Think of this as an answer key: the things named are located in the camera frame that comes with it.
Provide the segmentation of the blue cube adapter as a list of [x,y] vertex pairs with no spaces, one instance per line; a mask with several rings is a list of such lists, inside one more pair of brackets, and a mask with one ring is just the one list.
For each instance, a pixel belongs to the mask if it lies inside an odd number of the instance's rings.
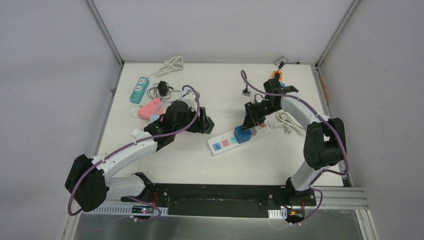
[[253,135],[250,129],[242,130],[241,125],[235,127],[233,134],[238,144],[249,141]]

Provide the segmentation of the white long power strip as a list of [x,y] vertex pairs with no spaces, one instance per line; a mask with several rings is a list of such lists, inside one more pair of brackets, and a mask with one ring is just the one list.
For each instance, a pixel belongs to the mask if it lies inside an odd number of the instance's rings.
[[292,131],[287,125],[283,125],[282,123],[277,124],[275,122],[266,122],[265,124],[244,131],[242,131],[242,126],[239,125],[233,131],[228,131],[208,139],[206,141],[206,150],[215,157],[262,138],[273,129],[284,129],[289,134]]

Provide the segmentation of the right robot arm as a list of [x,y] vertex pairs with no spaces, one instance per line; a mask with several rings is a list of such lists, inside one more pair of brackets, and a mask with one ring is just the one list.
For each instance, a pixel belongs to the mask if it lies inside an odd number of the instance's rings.
[[263,87],[262,101],[245,103],[241,130],[245,132],[263,124],[267,116],[278,111],[289,113],[302,126],[305,130],[304,161],[286,180],[283,190],[273,197],[282,206],[299,205],[313,195],[312,186],[323,173],[348,175],[348,166],[343,172],[330,169],[340,161],[348,161],[344,122],[319,114],[302,99],[296,87],[281,86],[276,78],[268,79]]

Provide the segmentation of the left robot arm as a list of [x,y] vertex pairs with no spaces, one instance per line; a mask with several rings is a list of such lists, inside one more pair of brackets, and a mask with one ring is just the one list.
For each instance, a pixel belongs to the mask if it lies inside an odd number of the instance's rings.
[[65,181],[70,201],[76,201],[80,211],[91,212],[106,199],[135,197],[140,202],[152,198],[153,189],[149,179],[134,173],[127,177],[115,175],[140,160],[171,144],[177,134],[210,134],[215,124],[204,107],[193,109],[186,102],[176,100],[165,113],[159,115],[138,133],[132,141],[111,152],[87,157],[78,156]]

